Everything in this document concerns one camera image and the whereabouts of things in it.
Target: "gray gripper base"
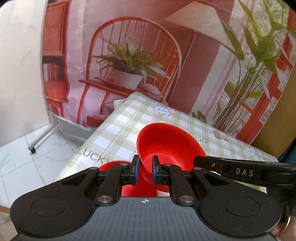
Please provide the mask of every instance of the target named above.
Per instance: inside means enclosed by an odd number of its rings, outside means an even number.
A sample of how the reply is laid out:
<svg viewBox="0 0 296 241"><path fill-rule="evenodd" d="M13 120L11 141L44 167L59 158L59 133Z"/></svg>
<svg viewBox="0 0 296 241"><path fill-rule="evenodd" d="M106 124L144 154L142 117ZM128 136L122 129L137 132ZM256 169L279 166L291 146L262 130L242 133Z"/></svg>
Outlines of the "gray gripper base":
<svg viewBox="0 0 296 241"><path fill-rule="evenodd" d="M36 241L23 234L14 241ZM47 241L237 241L208 228L190 207L174 204L169 197L121 197L109 207L99 207L89 221L65 236ZM249 239L275 241L267 234Z"/></svg>

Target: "lampshade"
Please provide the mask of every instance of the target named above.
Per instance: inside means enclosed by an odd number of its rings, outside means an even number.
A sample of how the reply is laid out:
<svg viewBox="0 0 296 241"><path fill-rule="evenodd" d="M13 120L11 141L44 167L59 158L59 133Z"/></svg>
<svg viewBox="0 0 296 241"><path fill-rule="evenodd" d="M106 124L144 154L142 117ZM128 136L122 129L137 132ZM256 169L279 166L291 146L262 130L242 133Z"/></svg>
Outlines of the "lampshade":
<svg viewBox="0 0 296 241"><path fill-rule="evenodd" d="M227 45L227 37L215 8L192 2L165 20L200 32Z"/></svg>

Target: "white rabbit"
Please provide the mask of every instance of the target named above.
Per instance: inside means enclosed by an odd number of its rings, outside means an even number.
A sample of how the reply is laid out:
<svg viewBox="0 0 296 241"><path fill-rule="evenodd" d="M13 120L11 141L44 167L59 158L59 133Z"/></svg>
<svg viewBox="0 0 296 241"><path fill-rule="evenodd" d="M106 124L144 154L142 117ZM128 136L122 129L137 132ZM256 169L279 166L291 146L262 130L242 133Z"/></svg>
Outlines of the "white rabbit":
<svg viewBox="0 0 296 241"><path fill-rule="evenodd" d="M247 154L248 154L249 156L256 157L256 155L255 155L255 153L253 152L252 147L251 147L250 145L246 145L246 144L244 144L244 143L243 143L243 145L244 145L244 147L245 147L245 149L246 149L246 152L247 152Z"/></svg>
<svg viewBox="0 0 296 241"><path fill-rule="evenodd" d="M163 114L164 116L169 116L170 115L170 112L168 111L170 109L170 107L168 106L161 106L160 104L154 102L155 104L155 107L153 108L153 111L155 113L158 113L158 114Z"/></svg>

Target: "metal screw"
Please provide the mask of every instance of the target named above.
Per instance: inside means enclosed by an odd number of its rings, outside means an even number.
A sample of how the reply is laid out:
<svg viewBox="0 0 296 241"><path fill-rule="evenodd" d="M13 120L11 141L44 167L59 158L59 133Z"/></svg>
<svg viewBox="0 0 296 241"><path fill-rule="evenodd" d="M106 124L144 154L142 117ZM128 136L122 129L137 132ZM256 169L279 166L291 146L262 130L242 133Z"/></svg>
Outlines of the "metal screw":
<svg viewBox="0 0 296 241"><path fill-rule="evenodd" d="M109 203L112 201L112 198L110 196L103 195L98 197L98 201L101 203Z"/></svg>
<svg viewBox="0 0 296 241"><path fill-rule="evenodd" d="M184 196L179 197L179 200L181 202L189 203L189 202L193 202L194 198L189 195L184 195Z"/></svg>

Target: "tiled floor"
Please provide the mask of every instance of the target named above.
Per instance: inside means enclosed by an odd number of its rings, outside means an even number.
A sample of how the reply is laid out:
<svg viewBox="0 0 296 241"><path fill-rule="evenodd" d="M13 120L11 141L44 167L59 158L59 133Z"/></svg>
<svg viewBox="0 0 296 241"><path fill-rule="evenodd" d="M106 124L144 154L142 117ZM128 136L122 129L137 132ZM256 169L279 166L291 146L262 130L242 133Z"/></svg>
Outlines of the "tiled floor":
<svg viewBox="0 0 296 241"><path fill-rule="evenodd" d="M30 144L47 126L0 147L0 205L10 207L21 195L51 183L68 160L85 142L55 128L30 154ZM16 231L9 216L0 212L0 241L10 240Z"/></svg>

